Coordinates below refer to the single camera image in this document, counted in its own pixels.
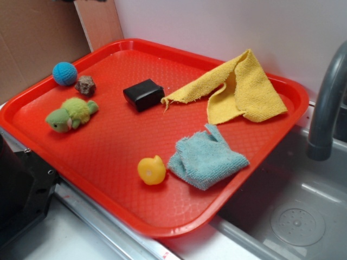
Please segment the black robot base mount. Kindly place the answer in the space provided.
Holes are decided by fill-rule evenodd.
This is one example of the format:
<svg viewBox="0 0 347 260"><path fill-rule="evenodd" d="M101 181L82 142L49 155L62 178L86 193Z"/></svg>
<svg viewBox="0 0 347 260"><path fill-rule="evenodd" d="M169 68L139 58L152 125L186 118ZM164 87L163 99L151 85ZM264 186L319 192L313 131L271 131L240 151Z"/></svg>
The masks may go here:
<svg viewBox="0 0 347 260"><path fill-rule="evenodd" d="M1 137L1 248L46 218L58 173L33 151Z"/></svg>

